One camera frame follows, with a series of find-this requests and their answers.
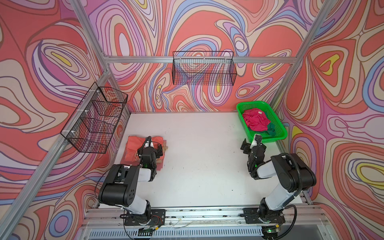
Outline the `coral orange t shirt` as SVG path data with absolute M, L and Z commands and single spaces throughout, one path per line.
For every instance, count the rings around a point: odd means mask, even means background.
M 140 163 L 140 158 L 138 156 L 138 149 L 143 145 L 146 138 L 138 137 L 138 136 L 129 136 L 128 141 L 125 146 L 125 151 L 121 160 L 121 164 L 125 165 L 133 165 L 137 166 Z M 158 144 L 164 144 L 167 143 L 167 141 L 160 136 L 152 137 L 152 141 L 156 142 L 154 143 L 154 147 L 157 150 Z

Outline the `green plastic basket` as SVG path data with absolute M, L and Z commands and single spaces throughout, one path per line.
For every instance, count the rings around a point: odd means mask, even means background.
M 267 115 L 268 119 L 275 125 L 276 135 L 274 137 L 264 135 L 261 132 L 252 131 L 246 126 L 245 121 L 242 117 L 242 114 L 244 113 L 245 110 L 254 109 L 254 108 L 257 108 L 263 111 Z M 284 140 L 287 137 L 288 135 L 287 130 L 285 129 L 285 127 L 283 126 L 280 119 L 277 117 L 277 115 L 273 111 L 273 109 L 266 102 L 262 102 L 262 101 L 242 102 L 237 104 L 236 109 L 238 112 L 241 125 L 245 131 L 246 139 L 249 140 L 250 142 L 253 140 L 255 134 L 262 136 L 263 143 L 273 143 L 278 140 Z

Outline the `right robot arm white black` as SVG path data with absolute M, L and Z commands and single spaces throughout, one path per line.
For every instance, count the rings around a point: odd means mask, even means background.
M 254 180 L 264 180 L 276 176 L 277 186 L 257 208 L 244 208 L 240 215 L 247 224 L 283 224 L 283 210 L 289 207 L 302 191 L 317 183 L 316 175 L 297 154 L 281 153 L 265 161 L 267 147 L 262 136 L 255 135 L 251 143 L 244 140 L 241 150 L 248 156 L 248 172 Z

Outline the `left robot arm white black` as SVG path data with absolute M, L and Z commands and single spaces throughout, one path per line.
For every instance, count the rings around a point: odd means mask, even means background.
M 137 195 L 137 186 L 139 182 L 152 182 L 155 179 L 157 159 L 162 155 L 162 145 L 153 142 L 151 136 L 146 137 L 138 148 L 140 162 L 137 166 L 114 164 L 109 169 L 97 195 L 99 202 L 126 211 L 122 218 L 128 225 L 145 226 L 160 221 L 160 216 L 152 213 L 150 202 Z

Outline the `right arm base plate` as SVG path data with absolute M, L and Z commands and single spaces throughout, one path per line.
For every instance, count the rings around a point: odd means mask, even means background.
M 244 208 L 240 217 L 245 218 L 247 224 L 284 224 L 286 222 L 282 210 L 272 211 L 267 207 Z

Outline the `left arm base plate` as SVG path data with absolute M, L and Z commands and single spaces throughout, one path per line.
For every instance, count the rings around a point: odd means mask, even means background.
M 125 214 L 123 217 L 124 226 L 162 226 L 165 223 L 166 210 L 154 209 L 149 212 L 149 215 L 133 215 Z

